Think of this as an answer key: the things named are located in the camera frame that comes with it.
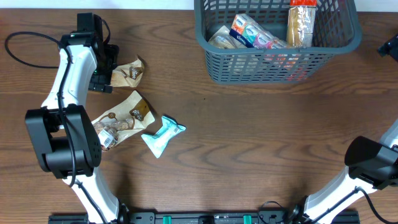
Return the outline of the grey plastic basket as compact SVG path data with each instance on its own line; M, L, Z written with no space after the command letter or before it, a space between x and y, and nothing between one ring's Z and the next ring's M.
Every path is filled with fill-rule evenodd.
M195 0L195 36L205 52L206 68L218 84L297 83L333 56L358 47L362 32L354 1L317 1L312 45L298 49L219 49L210 37L246 14L272 35L285 40L289 1Z

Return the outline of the tan snack bag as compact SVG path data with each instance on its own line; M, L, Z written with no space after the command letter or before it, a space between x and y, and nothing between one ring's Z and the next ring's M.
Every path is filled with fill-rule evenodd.
M111 75L112 87L137 87L144 76L144 63L137 58L131 63L117 66Z

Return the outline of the orange tan cracker pack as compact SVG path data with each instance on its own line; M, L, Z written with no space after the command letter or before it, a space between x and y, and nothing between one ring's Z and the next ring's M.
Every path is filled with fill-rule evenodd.
M287 43L292 47L311 47L317 0L291 0Z

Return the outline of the tan brown cookie bag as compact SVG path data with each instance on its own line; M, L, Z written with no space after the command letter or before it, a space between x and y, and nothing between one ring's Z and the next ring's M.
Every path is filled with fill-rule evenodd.
M106 152L155 121L149 104L134 90L126 100L92 121L101 150Z

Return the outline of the light teal snack packet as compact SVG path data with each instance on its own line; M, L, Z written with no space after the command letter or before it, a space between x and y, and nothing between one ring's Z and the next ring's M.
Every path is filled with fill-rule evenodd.
M153 135L142 134L141 138L147 144L153 155L158 159L169 141L181 132L186 130L186 127L178 124L176 120L168 116L162 116L162 127Z

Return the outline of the tan brown pouch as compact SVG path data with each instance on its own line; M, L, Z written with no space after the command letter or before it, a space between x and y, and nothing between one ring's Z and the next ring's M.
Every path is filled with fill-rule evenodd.
M246 46L229 34L229 29L222 26L209 39L208 43L219 49L245 49Z

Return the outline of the blue tissue pack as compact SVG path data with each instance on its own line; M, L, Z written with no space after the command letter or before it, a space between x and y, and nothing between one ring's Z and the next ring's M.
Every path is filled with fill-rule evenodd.
M289 48L287 42L272 35L246 14L235 15L229 34L247 48Z

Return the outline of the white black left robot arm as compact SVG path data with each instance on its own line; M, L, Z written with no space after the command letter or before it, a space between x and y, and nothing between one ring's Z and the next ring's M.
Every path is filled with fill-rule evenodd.
M90 223L116 223L119 201L101 175L101 144L86 112L89 90L111 92L119 48L103 36L107 23L92 12L77 15L77 29L57 42L60 65L39 109L25 115L41 169L69 184Z

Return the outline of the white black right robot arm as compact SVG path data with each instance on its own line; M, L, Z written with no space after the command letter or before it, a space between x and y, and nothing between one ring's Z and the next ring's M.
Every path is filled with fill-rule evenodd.
M345 154L345 166L318 192L304 197L284 223L332 223L352 203L364 197L382 223L389 223L375 209L369 195L397 186L397 122L379 141L358 136Z

